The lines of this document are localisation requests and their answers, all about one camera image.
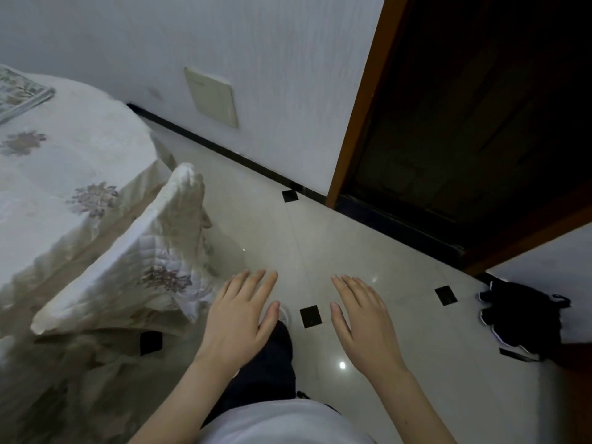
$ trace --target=forearm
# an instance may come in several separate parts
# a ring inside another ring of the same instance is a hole
[[[197,357],[129,444],[192,443],[232,375]]]
[[[371,383],[405,444],[456,444],[408,370]]]

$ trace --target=dark pants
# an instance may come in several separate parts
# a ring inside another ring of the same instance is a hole
[[[278,321],[263,349],[231,380],[202,426],[233,408],[294,398],[296,375],[292,369],[292,340],[285,324]]]

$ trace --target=door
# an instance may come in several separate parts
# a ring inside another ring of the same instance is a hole
[[[584,183],[587,25],[573,0],[414,0],[344,192],[467,249]]]

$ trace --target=white shirt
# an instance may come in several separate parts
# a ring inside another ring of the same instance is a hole
[[[306,399],[250,404],[221,414],[198,435],[199,444],[375,444],[341,414]]]

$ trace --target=floor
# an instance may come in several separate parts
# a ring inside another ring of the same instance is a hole
[[[330,275],[356,275],[384,298],[407,365],[459,443],[561,441],[559,371],[500,355],[478,320],[475,294],[484,284],[302,195],[286,202],[286,187],[148,123],[178,163],[203,174],[219,275],[279,272],[270,301],[280,300],[291,315],[298,389],[378,443],[401,442],[330,322],[329,302],[339,302]],[[435,289],[443,286],[457,302],[442,304]],[[309,306],[318,306],[322,324],[304,328],[300,309]]]

